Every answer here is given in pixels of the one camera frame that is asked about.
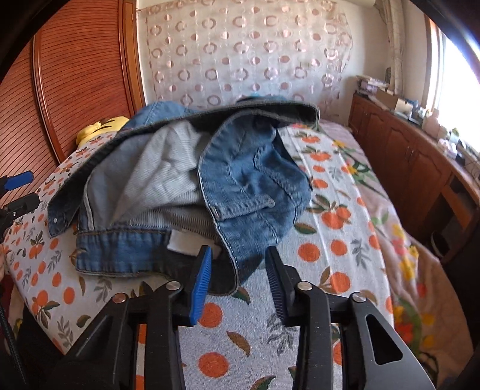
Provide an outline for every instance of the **cardboard box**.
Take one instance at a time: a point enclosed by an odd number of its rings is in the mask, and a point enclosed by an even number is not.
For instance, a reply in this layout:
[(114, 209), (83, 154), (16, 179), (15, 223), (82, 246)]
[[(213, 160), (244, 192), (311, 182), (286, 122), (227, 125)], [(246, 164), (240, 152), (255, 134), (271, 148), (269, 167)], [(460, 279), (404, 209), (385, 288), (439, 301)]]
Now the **cardboard box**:
[(390, 95), (389, 93), (378, 89), (375, 97), (393, 111), (401, 112), (407, 116), (410, 116), (412, 113), (413, 105), (407, 103), (397, 95)]

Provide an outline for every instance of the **metal bolt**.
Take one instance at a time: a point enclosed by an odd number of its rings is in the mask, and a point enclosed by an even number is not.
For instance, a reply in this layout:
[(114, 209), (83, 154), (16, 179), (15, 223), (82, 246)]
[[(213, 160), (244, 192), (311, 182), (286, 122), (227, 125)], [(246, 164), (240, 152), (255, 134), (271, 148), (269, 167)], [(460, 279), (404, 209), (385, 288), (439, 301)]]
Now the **metal bolt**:
[(167, 290), (175, 291), (181, 287), (181, 284), (179, 281), (174, 280), (174, 281), (169, 281), (166, 287), (167, 287)]
[(312, 284), (310, 282), (307, 282), (307, 281), (301, 281), (297, 284), (297, 287), (299, 290), (302, 290), (302, 291), (308, 291), (308, 290), (311, 290), (313, 287), (312, 287)]
[(361, 303), (363, 303), (363, 302), (365, 302), (365, 301), (367, 300), (367, 297), (366, 297), (365, 295), (363, 295), (361, 292), (354, 292), (354, 293), (352, 294), (352, 299), (353, 299), (355, 302), (361, 304)]
[(125, 302), (127, 299), (128, 299), (127, 294), (125, 294), (124, 292), (122, 293), (118, 292), (113, 296), (112, 301), (115, 302), (116, 304), (121, 304)]

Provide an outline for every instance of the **jacket pocket flap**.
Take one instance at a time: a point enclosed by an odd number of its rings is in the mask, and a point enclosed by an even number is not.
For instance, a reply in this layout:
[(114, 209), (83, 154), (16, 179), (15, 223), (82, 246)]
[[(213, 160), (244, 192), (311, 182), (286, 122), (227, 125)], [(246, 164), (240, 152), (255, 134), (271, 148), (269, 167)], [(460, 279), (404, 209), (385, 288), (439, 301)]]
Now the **jacket pocket flap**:
[(274, 207), (275, 201), (267, 194), (256, 196), (253, 199), (216, 204), (211, 207), (212, 214), (217, 221), (240, 217), (266, 207)]

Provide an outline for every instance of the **bed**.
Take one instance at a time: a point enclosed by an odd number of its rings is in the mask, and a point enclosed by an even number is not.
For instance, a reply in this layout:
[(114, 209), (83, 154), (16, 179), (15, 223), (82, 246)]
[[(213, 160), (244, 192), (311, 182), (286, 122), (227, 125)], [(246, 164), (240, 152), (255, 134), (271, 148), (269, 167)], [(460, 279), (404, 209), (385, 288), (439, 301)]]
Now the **bed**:
[[(320, 121), (315, 129), (295, 125), (280, 133), (313, 187), (310, 206), (278, 246), (283, 261), (326, 292), (363, 292), (395, 326), (435, 385), (458, 375), (473, 353), (460, 303), (438, 259), (402, 229), (348, 129)], [(158, 275), (80, 274), (74, 267), (75, 224), (58, 238), (48, 235), (49, 200), (114, 135), (91, 139), (56, 168), (37, 190), (39, 208), (14, 223), (3, 245), (16, 286), (10, 323), (18, 329), (27, 305), (62, 353), (115, 293), (143, 295), (167, 281)], [(234, 295), (208, 296), (197, 326), (180, 329), (180, 346), (189, 346), (182, 349), (188, 389), (291, 388), (298, 330), (279, 323), (268, 291), (261, 264)], [(335, 387), (340, 389), (341, 350), (334, 326), (332, 348)], [(139, 351), (141, 389), (141, 344)]]

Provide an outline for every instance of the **patterned curtain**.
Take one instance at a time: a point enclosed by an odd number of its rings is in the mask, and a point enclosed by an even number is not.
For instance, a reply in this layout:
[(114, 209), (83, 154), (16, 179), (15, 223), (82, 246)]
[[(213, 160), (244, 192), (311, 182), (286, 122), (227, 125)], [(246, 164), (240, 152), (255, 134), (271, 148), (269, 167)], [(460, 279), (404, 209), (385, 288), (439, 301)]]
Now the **patterned curtain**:
[(334, 119), (353, 45), (330, 0), (180, 0), (139, 11), (147, 102), (194, 109), (282, 95)]
[(391, 78), (390, 89), (395, 94), (403, 96), (403, 49), (405, 46), (405, 19), (403, 16), (403, 6), (401, 0), (382, 0), (383, 13), (388, 29), (388, 39), (390, 42), (390, 66)]

